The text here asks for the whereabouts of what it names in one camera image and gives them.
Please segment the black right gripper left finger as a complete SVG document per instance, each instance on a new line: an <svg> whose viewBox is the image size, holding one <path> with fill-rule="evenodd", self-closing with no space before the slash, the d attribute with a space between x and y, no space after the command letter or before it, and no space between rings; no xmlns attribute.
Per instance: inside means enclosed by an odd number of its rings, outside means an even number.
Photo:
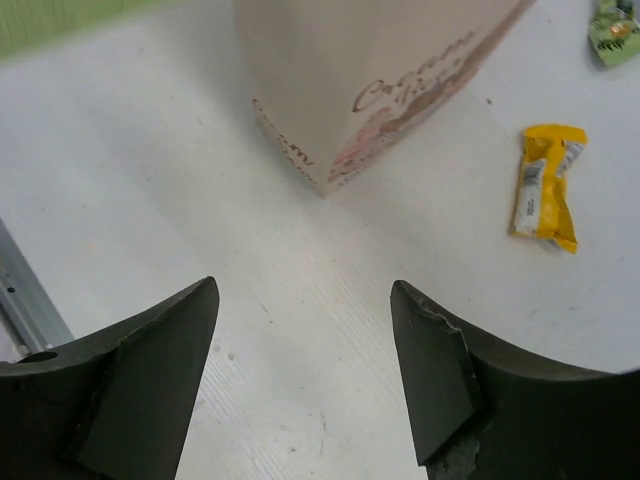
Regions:
<svg viewBox="0 0 640 480"><path fill-rule="evenodd" d="M175 478L219 302L206 277L131 318L2 363L2 478Z"/></svg>

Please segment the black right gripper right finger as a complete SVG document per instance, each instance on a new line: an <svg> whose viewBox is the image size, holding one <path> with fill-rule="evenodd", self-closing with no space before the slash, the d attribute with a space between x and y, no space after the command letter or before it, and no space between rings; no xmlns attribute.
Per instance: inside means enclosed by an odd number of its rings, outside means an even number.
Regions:
<svg viewBox="0 0 640 480"><path fill-rule="evenodd" d="M390 296L418 464L431 479L635 479L639 374L515 346L405 281Z"/></svg>

